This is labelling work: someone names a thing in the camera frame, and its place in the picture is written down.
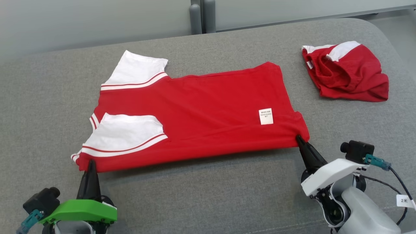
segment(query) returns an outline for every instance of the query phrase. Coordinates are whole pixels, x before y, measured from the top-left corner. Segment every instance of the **folded red shirt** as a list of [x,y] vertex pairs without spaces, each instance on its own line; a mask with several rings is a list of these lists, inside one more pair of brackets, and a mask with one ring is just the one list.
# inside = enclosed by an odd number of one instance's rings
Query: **folded red shirt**
[[356,41],[339,45],[302,46],[312,81],[322,97],[382,102],[389,97],[389,79],[376,56]]

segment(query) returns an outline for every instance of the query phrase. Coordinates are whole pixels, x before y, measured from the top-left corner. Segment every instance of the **teal connector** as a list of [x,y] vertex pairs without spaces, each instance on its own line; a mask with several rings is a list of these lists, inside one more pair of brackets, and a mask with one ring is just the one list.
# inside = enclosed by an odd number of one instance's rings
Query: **teal connector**
[[380,167],[385,171],[390,171],[389,167],[391,166],[391,163],[384,161],[384,159],[377,158],[371,154],[367,154],[365,156],[364,163]]

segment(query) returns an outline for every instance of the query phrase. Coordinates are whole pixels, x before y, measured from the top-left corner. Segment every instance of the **black cable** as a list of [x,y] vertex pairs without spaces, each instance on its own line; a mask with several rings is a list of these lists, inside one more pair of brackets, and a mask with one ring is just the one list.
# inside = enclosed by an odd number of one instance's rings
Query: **black cable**
[[[368,176],[365,176],[365,175],[361,175],[362,177],[364,177],[364,178],[366,178],[366,179],[369,179],[369,180],[372,180],[372,181],[375,181],[375,182],[378,182],[378,183],[380,183],[380,184],[384,184],[384,185],[386,185],[386,186],[389,186],[392,190],[394,190],[397,194],[401,194],[401,192],[398,190],[398,189],[396,189],[395,187],[393,187],[393,186],[391,186],[391,185],[389,185],[388,183],[386,183],[386,182],[383,182],[383,181],[381,181],[381,180],[378,180],[378,179],[374,179],[374,178],[371,178],[371,177],[368,177]],[[403,219],[406,217],[406,213],[407,213],[407,207],[405,207],[404,208],[404,211],[403,211],[403,215],[401,216],[401,218],[397,221],[397,223],[396,223],[396,225],[398,226],[402,221],[403,221]]]
[[400,184],[403,186],[403,189],[406,192],[406,194],[409,197],[409,199],[410,200],[413,200],[412,196],[409,193],[409,190],[407,190],[406,185],[404,185],[403,181],[400,179],[400,176],[397,174],[397,172],[395,170],[393,170],[392,167],[389,167],[389,169],[397,177],[397,179],[399,180]]

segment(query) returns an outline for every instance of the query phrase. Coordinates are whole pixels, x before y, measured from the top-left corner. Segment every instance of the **gray vertical post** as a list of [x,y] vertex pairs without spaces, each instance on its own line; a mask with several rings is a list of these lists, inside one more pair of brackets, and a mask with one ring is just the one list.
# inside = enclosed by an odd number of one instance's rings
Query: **gray vertical post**
[[201,7],[197,4],[192,4],[189,7],[189,15],[191,16],[191,34],[202,34]]
[[215,27],[215,0],[203,0],[204,1],[204,22],[205,32],[216,32]]

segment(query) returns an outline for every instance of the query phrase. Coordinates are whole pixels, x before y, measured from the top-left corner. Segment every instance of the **white sleeve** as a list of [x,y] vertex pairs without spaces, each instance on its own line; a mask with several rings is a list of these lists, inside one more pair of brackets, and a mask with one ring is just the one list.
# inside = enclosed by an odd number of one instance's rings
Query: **white sleeve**
[[165,71],[167,59],[152,58],[125,51],[104,85],[140,84]]

